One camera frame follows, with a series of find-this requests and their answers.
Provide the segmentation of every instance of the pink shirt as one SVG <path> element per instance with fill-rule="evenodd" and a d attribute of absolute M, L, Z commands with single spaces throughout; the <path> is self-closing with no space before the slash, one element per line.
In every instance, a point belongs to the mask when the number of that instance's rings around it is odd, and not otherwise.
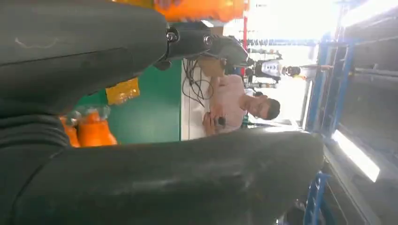
<path fill-rule="evenodd" d="M 228 75 L 220 78 L 217 94 L 217 101 L 222 105 L 225 115 L 225 127 L 217 126 L 217 132 L 228 133 L 239 129 L 246 114 L 238 103 L 239 98 L 245 94 L 241 76 Z"/>

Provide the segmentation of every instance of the wire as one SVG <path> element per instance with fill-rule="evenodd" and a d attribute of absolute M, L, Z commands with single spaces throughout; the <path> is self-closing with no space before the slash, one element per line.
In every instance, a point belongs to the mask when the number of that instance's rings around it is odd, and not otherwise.
<path fill-rule="evenodd" d="M 198 62 L 196 60 L 187 60 L 187 64 L 185 64 L 185 62 L 183 60 L 185 78 L 184 78 L 183 83 L 182 83 L 182 92 L 183 92 L 183 94 L 186 97 L 198 102 L 202 107 L 205 107 L 205 105 L 203 104 L 202 101 L 209 100 L 213 96 L 214 89 L 213 89 L 213 86 L 211 85 L 211 83 L 209 81 L 203 79 L 202 69 L 200 69 L 200 78 L 199 78 L 199 80 L 195 80 L 195 78 L 194 78 L 194 70 L 196 68 L 197 63 Z M 192 93 L 195 96 L 191 96 L 191 94 L 186 94 L 185 93 L 184 86 L 185 86 L 185 82 L 187 82 L 187 81 L 188 81 L 189 86 L 191 87 Z M 205 97 L 206 95 L 203 94 L 202 82 L 208 83 L 209 84 L 209 88 L 211 88 L 211 92 L 209 92 L 211 94 L 208 95 L 208 97 Z"/>

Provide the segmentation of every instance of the white mark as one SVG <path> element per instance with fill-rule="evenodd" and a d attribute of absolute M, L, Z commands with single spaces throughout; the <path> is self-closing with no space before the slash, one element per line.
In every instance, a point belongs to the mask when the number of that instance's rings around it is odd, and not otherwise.
<path fill-rule="evenodd" d="M 49 45 L 45 45 L 45 46 L 40 46 L 40 45 L 30 45 L 30 46 L 28 46 L 28 45 L 22 43 L 17 37 L 15 38 L 15 42 L 17 44 L 19 44 L 22 48 L 51 48 L 58 42 L 58 39 L 55 38 L 52 43 L 50 43 Z"/>

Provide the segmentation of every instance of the person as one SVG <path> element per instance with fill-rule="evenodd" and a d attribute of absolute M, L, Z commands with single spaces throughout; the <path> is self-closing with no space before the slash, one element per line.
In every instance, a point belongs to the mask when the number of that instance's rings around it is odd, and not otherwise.
<path fill-rule="evenodd" d="M 280 103 L 277 100 L 266 95 L 252 97 L 245 94 L 241 77 L 225 76 L 219 60 L 200 56 L 198 64 L 204 75 L 210 77 L 210 112 L 205 113 L 202 122 L 207 136 L 239 129 L 246 111 L 265 120 L 278 116 Z M 219 118 L 225 119 L 221 126 L 217 124 Z"/>

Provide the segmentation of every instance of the man's hand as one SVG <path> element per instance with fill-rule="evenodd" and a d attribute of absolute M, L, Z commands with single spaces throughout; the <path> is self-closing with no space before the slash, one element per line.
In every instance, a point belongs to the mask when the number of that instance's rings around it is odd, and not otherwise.
<path fill-rule="evenodd" d="M 220 117 L 224 117 L 222 105 L 217 102 L 210 102 L 210 117 L 212 120 L 217 120 Z"/>
<path fill-rule="evenodd" d="M 205 113 L 202 124 L 205 129 L 206 136 L 215 135 L 214 120 L 211 118 L 210 113 Z"/>

